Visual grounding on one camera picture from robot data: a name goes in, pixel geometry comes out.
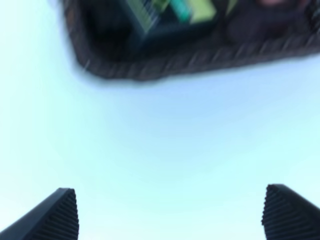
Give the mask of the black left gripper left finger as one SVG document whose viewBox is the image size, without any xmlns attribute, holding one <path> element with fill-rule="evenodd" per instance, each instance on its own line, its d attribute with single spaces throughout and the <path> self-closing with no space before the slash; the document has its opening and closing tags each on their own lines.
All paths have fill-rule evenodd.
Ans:
<svg viewBox="0 0 320 240">
<path fill-rule="evenodd" d="M 77 240 L 79 216 L 73 188 L 58 188 L 0 232 L 2 240 Z"/>
</svg>

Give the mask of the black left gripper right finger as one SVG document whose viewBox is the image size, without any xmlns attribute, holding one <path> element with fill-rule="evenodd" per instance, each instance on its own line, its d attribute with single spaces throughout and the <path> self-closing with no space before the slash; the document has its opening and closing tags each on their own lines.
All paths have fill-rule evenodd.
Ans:
<svg viewBox="0 0 320 240">
<path fill-rule="evenodd" d="M 318 240 L 320 208 L 284 184 L 269 184 L 261 225 L 267 240 Z"/>
</svg>

